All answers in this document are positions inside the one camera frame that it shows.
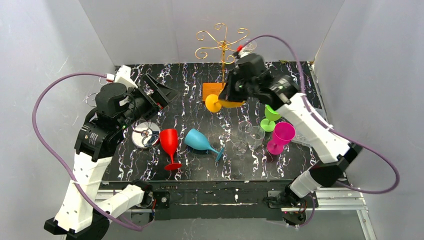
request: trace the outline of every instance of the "red goblet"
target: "red goblet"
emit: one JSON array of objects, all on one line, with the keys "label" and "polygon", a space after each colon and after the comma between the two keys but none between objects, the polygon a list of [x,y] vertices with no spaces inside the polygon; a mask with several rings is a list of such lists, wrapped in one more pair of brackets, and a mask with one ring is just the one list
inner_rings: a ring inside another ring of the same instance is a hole
[{"label": "red goblet", "polygon": [[159,140],[163,150],[171,157],[171,163],[165,166],[165,170],[173,171],[181,168],[181,166],[183,166],[181,163],[174,162],[174,154],[177,151],[178,146],[177,130],[162,130],[159,133]]}]

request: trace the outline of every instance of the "gray backdrop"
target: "gray backdrop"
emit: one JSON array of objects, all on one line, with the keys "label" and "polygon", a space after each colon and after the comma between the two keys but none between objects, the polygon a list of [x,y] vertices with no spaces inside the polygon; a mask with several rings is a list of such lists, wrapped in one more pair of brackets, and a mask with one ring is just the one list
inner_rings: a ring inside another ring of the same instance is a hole
[{"label": "gray backdrop", "polygon": [[[343,4],[317,55],[315,71],[334,127],[391,159],[399,187],[365,195],[378,239],[423,239],[424,2]],[[390,167],[363,152],[347,171],[362,189],[394,182]]]},{"label": "gray backdrop", "polygon": [[[301,61],[313,61],[344,0],[79,0],[115,65],[218,62],[220,51],[211,49],[204,60],[195,57],[199,47],[216,47],[228,25],[228,40],[274,34],[297,50]],[[273,39],[260,39],[256,51],[267,61],[293,60],[290,52]]]},{"label": "gray backdrop", "polygon": [[[78,0],[0,1],[0,239],[59,239],[43,230],[65,197],[69,177],[36,138],[31,113],[40,93],[70,73],[112,73],[114,66]],[[41,103],[39,129],[73,165],[74,144],[99,85],[77,77]]]}]

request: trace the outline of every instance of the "green goblet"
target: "green goblet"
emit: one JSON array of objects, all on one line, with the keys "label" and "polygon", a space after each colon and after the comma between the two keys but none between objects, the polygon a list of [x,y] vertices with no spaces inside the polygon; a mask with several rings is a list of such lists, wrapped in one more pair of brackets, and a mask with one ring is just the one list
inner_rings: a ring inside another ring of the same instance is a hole
[{"label": "green goblet", "polygon": [[260,121],[260,127],[263,128],[265,132],[272,132],[276,127],[276,122],[281,118],[281,115],[274,111],[269,105],[265,105],[265,118]]}]

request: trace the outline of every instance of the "marble pattern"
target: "marble pattern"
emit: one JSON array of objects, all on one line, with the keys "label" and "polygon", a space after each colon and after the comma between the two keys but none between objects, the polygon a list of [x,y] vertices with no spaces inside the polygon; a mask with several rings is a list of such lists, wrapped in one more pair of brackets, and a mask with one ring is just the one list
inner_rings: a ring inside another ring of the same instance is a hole
[{"label": "marble pattern", "polygon": [[[268,62],[267,67],[274,76],[290,75],[299,83],[299,71],[294,62]],[[220,82],[221,65],[218,63],[179,63],[132,65],[131,78],[140,83],[140,75],[149,73],[166,86],[180,92],[179,96],[151,121],[161,129],[174,128],[178,132],[179,145],[175,161],[183,166],[178,171],[166,171],[170,157],[156,147],[141,150],[131,140],[132,130],[126,130],[124,141],[117,147],[112,163],[106,170],[105,181],[225,181],[225,180],[277,180],[293,179],[317,161],[310,147],[296,143],[288,144],[279,156],[266,151],[271,134],[266,133],[262,146],[247,149],[242,156],[233,153],[237,141],[238,122],[247,120],[254,126],[265,117],[265,106],[256,99],[249,99],[239,108],[223,108],[218,113],[209,112],[202,103],[202,83]],[[315,108],[322,108],[309,65],[302,68],[306,77],[306,93]],[[192,128],[207,136],[215,149],[225,147],[224,156],[215,163],[215,153],[196,151],[187,147],[184,137]]]}]

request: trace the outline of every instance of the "gray floor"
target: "gray floor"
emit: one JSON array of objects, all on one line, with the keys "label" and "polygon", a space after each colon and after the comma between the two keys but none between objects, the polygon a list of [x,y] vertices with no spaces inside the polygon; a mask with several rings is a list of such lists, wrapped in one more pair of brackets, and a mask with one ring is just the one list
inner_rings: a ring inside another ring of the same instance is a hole
[{"label": "gray floor", "polygon": [[[147,216],[133,216],[145,223]],[[143,232],[111,224],[104,240],[364,240],[356,211],[316,211],[313,220],[296,230],[262,219],[181,219],[156,221]]]}]

